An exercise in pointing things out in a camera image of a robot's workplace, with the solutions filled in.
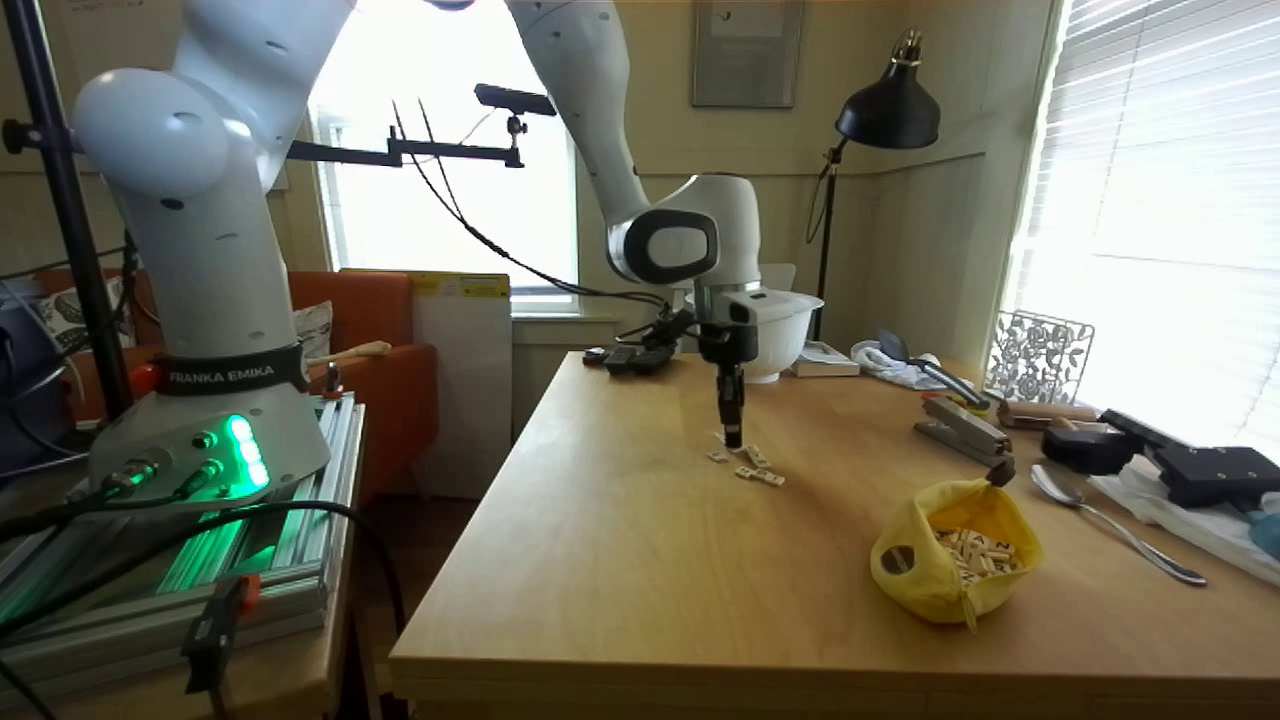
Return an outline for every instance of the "wall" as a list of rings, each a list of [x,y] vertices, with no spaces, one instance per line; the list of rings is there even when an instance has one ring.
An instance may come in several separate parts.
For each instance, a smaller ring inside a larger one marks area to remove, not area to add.
[[[742,174],[761,194],[764,265],[798,265],[817,279],[812,194],[833,116],[850,88],[884,73],[902,33],[924,33],[924,88],[943,107],[939,146],[924,153],[849,149],[835,196],[827,273],[827,340],[850,346],[896,329],[913,347],[980,365],[999,303],[1004,244],[1013,238],[1020,176],[1056,0],[806,0],[796,103],[786,113],[687,107],[687,0],[619,0],[631,45],[626,138],[653,196],[687,174]],[[112,63],[163,63],[175,7],[163,0],[57,0],[48,4],[58,73]],[[0,53],[0,116],[29,116]],[[0,273],[58,262],[57,223],[31,157],[0,159]],[[98,247],[121,219],[89,179]],[[290,267],[329,267],[316,174],[297,164],[270,194],[274,234]],[[616,286],[605,267],[596,196],[581,190],[582,279]],[[517,329],[517,406],[529,413],[565,347],[607,340],[611,323],[574,334],[549,321]]]

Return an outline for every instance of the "spoon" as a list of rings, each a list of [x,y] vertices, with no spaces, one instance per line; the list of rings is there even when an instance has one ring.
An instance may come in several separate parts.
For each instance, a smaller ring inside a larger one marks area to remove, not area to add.
[[[1180,582],[1180,585],[1187,585],[1187,590],[1206,590],[1206,582],[1205,582],[1201,571],[1191,571],[1187,563],[1165,557],[1157,544],[1133,536],[1114,518],[1109,518],[1109,511],[1093,507],[1084,496],[1069,492],[1058,480],[1047,478],[1042,464],[1030,464],[1030,484],[1037,484],[1047,501],[1079,511],[1084,521],[1093,521],[1095,527],[1102,527],[1109,536],[1114,536],[1120,544],[1127,544],[1133,552],[1141,552],[1141,557],[1142,557],[1149,563],[1157,563],[1165,578],[1171,578],[1171,582]]]

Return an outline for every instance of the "window blinds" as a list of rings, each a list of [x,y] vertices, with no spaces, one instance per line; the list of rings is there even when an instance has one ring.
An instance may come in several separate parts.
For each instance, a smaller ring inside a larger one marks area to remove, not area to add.
[[[1280,4],[1069,7],[1004,294],[1095,323],[1079,401],[1280,460]]]

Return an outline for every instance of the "desk lamp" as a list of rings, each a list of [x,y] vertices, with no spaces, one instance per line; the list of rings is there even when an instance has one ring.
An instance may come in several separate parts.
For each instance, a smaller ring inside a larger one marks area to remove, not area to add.
[[[827,164],[820,168],[824,183],[824,238],[817,265],[817,298],[827,298],[827,251],[833,251],[833,216],[835,216],[835,164],[845,146],[872,149],[924,149],[934,141],[939,107],[921,88],[921,38],[902,38],[902,45],[888,55],[888,69],[874,85],[850,94],[835,116],[835,149],[827,149]]]

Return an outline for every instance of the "floor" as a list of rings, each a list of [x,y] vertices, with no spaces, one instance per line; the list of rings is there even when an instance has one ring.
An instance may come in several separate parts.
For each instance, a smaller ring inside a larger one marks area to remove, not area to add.
[[[422,501],[422,496],[380,496],[361,518],[377,536],[383,541],[396,578],[401,578],[401,599],[413,616],[414,599],[434,582],[442,557],[453,552],[455,536],[469,527],[477,503],[472,501]],[[396,613],[389,599],[389,582],[380,571],[380,559],[366,544],[357,544],[357,567],[350,567],[350,616],[361,633],[361,660],[365,681],[377,683],[380,660],[396,644]]]

